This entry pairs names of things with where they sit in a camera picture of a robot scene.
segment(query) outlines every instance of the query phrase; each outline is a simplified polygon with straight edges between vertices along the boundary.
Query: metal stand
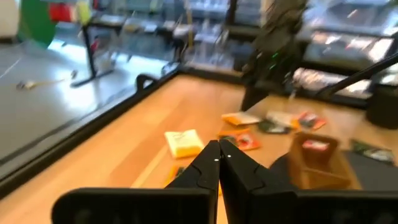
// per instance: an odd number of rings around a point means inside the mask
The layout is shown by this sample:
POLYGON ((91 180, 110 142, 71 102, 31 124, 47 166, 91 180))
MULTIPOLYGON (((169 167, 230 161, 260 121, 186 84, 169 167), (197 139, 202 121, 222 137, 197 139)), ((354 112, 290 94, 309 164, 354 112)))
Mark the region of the metal stand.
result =
POLYGON ((260 102, 262 99, 267 97, 269 93, 264 90, 260 90, 253 86, 247 86, 244 92, 244 97, 241 105, 241 111, 247 111, 252 106, 260 102))
MULTIPOLYGON (((94 52, 91 49, 91 37, 90 37, 90 32, 89 32, 90 27, 91 27, 91 25, 88 24, 88 25, 85 25, 85 26, 83 26, 81 28, 81 32, 83 33, 83 40, 84 40, 84 43, 85 43, 86 52, 87 52, 87 56, 88 56, 88 66, 89 66, 89 69, 90 69, 90 76, 88 78, 86 78, 86 79, 77 80, 77 81, 73 82, 71 84, 72 87, 82 86, 84 84, 89 83, 90 81, 92 81, 94 79, 103 77, 103 76, 108 75, 108 74, 113 72, 113 70, 108 70, 108 71, 105 71, 105 72, 100 73, 100 74, 98 73, 98 71, 97 71, 97 69, 95 67, 95 63, 94 63, 94 52)), ((101 27, 101 28, 114 29, 117 32, 118 35, 120 34, 120 30, 121 30, 121 27, 108 27, 108 26, 106 26, 106 27, 101 27)))

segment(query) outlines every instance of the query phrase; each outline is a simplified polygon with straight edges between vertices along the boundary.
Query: wooden table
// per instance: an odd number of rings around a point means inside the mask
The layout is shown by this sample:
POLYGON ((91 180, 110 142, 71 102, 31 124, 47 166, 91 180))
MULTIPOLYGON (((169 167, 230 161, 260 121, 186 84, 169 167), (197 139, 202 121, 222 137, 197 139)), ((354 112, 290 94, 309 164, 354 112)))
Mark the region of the wooden table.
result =
MULTIPOLYGON (((164 138, 166 131, 196 129, 204 143, 222 129, 232 129, 220 119, 239 110, 243 87, 178 76, 114 120, 71 153, 0 201, 0 223, 50 223, 56 199, 79 187, 163 187, 173 166, 187 166, 192 159, 172 159, 164 138)), ((264 116, 267 110, 298 113, 311 110, 328 124, 318 130, 348 147, 350 138, 398 152, 397 131, 371 126, 363 111, 317 101, 270 96, 249 112, 264 116)), ((292 136, 255 133, 262 147, 247 153, 268 167, 285 154, 292 136)), ((218 223, 226 223, 222 197, 218 223)))

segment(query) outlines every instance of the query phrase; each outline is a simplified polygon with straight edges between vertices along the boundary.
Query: packaged food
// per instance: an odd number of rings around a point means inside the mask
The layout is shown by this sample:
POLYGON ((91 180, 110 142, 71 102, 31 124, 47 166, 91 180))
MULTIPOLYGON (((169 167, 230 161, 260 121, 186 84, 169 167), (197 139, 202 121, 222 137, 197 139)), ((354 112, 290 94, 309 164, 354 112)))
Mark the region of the packaged food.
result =
POLYGON ((315 113, 311 113, 311 112, 308 112, 308 111, 302 113, 298 117, 298 122, 304 128, 309 128, 309 129, 312 129, 312 130, 318 130, 323 125, 326 124, 326 121, 324 119, 320 118, 315 113))
POLYGON ((365 142, 351 140, 351 150, 359 155, 383 162, 385 164, 394 165, 394 154, 389 149, 371 146, 365 142))
POLYGON ((255 124, 261 121, 260 118, 245 112, 223 114, 221 119, 233 125, 255 124))
POLYGON ((260 142, 255 138, 250 129, 240 129, 233 131, 222 131, 218 133, 219 139, 227 139, 240 150, 250 150, 259 148, 260 142))
POLYGON ((295 116, 290 113, 285 113, 281 111, 268 111, 266 115, 266 119, 269 121, 272 121, 275 124, 279 124, 281 126, 285 127, 293 127, 293 122, 294 122, 295 116))
POLYGON ((261 132, 267 134, 288 134, 291 130, 290 127, 276 124, 268 119, 261 121, 257 126, 261 132))
POLYGON ((303 143, 304 149, 314 149, 314 150, 318 150, 318 151, 325 151, 328 149, 328 147, 329 147, 329 143, 315 141, 315 140, 306 140, 303 143))
POLYGON ((184 132, 166 132, 165 137, 170 152, 176 159, 197 156, 205 147, 194 129, 184 132))

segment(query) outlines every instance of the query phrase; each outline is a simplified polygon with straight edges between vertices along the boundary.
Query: gray floor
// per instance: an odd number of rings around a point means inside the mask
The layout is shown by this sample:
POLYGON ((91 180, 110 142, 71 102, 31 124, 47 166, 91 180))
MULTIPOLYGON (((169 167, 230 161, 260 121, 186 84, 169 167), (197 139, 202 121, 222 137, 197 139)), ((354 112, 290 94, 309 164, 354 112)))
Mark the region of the gray floor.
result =
POLYGON ((17 90, 20 81, 61 80, 72 70, 78 70, 78 78, 88 75, 85 49, 75 43, 62 44, 55 40, 47 50, 34 43, 0 45, 0 179, 134 94, 138 74, 160 76, 166 63, 142 57, 127 63, 127 56, 121 55, 115 72, 79 88, 71 88, 71 81, 65 80, 29 91, 17 90), (83 120, 74 124, 77 119, 83 120), (40 138, 56 129, 57 134, 40 138))

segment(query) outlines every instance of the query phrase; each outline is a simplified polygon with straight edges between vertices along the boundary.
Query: green object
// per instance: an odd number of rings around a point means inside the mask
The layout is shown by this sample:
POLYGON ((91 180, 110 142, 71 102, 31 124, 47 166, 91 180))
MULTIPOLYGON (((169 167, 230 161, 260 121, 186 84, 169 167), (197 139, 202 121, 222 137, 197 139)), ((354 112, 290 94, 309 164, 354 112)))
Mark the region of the green object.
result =
POLYGON ((41 0, 21 0, 21 19, 18 37, 34 40, 47 48, 55 37, 55 22, 49 15, 49 4, 41 0))
POLYGON ((222 136, 220 139, 225 139, 234 144, 235 146, 238 146, 238 142, 236 141, 236 138, 234 136, 222 136))
POLYGON ((290 128, 275 124, 274 122, 265 119, 257 124, 257 127, 262 133, 267 134, 288 134, 290 133, 290 128))
POLYGON ((391 150, 371 146, 365 142, 355 139, 351 140, 351 150, 359 155, 383 162, 385 164, 394 165, 395 163, 394 155, 391 150))
POLYGON ((87 23, 91 19, 91 9, 88 5, 87 1, 78 1, 76 3, 77 10, 79 13, 80 23, 83 25, 87 25, 87 23))

